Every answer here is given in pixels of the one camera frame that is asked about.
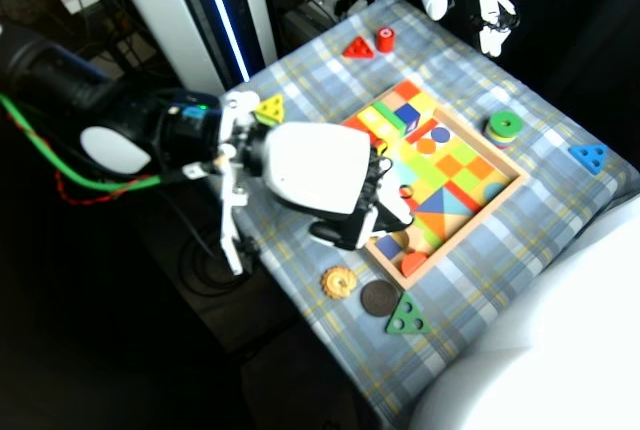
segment yellow triangle block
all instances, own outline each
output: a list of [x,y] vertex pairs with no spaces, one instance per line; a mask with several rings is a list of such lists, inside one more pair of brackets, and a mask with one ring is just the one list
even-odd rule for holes
[[273,97],[267,98],[265,101],[260,102],[260,105],[258,105],[258,108],[255,110],[256,118],[258,119],[258,121],[265,123],[266,125],[282,123],[284,121],[283,102],[284,98],[280,93],[277,93]]

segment plaid tablecloth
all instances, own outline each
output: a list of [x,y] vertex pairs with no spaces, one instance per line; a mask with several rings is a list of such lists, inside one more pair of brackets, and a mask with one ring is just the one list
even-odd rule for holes
[[[383,25],[397,34],[392,54],[372,60],[341,56],[357,35],[373,48]],[[596,213],[640,189],[636,170],[613,152],[604,171],[591,175],[567,148],[597,143],[592,135],[404,0],[379,0],[239,88],[263,98],[282,93],[287,121],[340,122],[406,78],[477,129],[498,110],[520,115],[524,130],[506,153],[531,175],[410,290],[433,326],[430,335],[387,335],[388,319],[364,311],[359,289],[346,300],[327,298],[320,278],[333,265],[354,270],[359,288],[389,277],[364,250],[315,243],[307,233],[312,219],[279,205],[259,180],[247,182],[249,206],[236,213],[241,230],[257,238],[268,271],[391,426],[403,425],[429,382]]]

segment purple block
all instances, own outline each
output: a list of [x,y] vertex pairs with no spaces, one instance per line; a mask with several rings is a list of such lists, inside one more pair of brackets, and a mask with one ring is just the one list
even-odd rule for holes
[[398,110],[394,112],[396,116],[407,124],[407,129],[404,134],[409,135],[416,128],[420,122],[420,113],[408,103],[405,103]]
[[398,242],[396,242],[391,235],[385,235],[379,238],[376,242],[376,247],[378,247],[378,250],[389,260],[402,251],[402,247],[398,245]]

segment red triangle block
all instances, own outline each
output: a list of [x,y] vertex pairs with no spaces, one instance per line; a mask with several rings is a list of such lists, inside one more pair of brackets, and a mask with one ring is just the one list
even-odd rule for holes
[[373,51],[367,45],[362,37],[356,37],[347,48],[345,48],[342,55],[349,58],[373,58]]

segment blue triangle block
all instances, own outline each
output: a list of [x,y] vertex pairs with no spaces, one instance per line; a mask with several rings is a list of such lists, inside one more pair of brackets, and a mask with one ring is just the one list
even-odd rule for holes
[[442,188],[427,198],[422,204],[415,209],[416,212],[423,213],[444,213],[444,202],[442,198]]
[[443,189],[444,213],[472,216],[473,212],[446,188]]
[[576,145],[569,148],[569,153],[578,160],[584,168],[593,175],[597,175],[604,166],[607,157],[607,146],[598,145]]

